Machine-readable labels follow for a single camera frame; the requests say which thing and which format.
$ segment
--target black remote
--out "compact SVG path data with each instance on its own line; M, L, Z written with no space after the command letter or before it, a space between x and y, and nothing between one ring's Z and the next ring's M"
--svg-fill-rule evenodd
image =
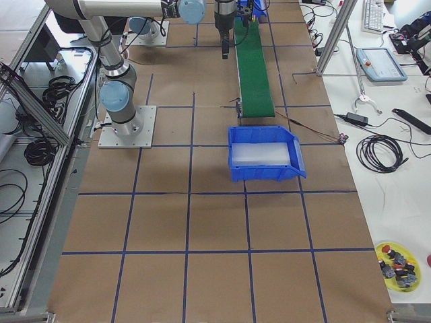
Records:
M408 113L402 109L393 109L392 112L399 115L404 120L410 122L416 128L424 131L427 135L431 135L431 127L428 126L426 123L423 123L421 120L415 118L410 113Z

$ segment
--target red object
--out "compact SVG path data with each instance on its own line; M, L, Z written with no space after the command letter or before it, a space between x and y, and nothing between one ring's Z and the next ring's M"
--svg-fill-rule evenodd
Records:
M387 254L390 249L391 249L391 246L387 244L386 246L383 246L382 252Z

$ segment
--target keyboard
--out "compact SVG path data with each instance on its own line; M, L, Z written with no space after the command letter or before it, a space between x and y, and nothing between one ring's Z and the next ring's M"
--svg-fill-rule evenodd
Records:
M365 0L362 15L362 31L380 34L383 31L383 1Z

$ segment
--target white bin bottom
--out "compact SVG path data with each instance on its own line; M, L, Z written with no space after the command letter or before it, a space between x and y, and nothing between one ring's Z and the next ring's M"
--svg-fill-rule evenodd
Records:
M290 165L287 143L233 143L233 166Z

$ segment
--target white mounting plate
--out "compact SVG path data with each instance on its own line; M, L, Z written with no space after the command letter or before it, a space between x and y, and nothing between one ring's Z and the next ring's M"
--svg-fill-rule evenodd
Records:
M136 37L136 34L129 34L127 36L127 39L126 39L126 46L128 46L129 44L130 45L142 45L142 46L148 46L148 47L164 47L164 46L166 46L166 43L168 42L169 22L163 22L162 26L166 31L166 36L162 36L159 33L157 35L157 37L145 40L145 39L141 39L140 37Z
M136 135L118 136L112 127L104 127L100 134L99 148L151 148L153 142L154 123L156 121L156 106L137 106L138 118L143 120L143 128ZM106 114L105 123L111 123Z

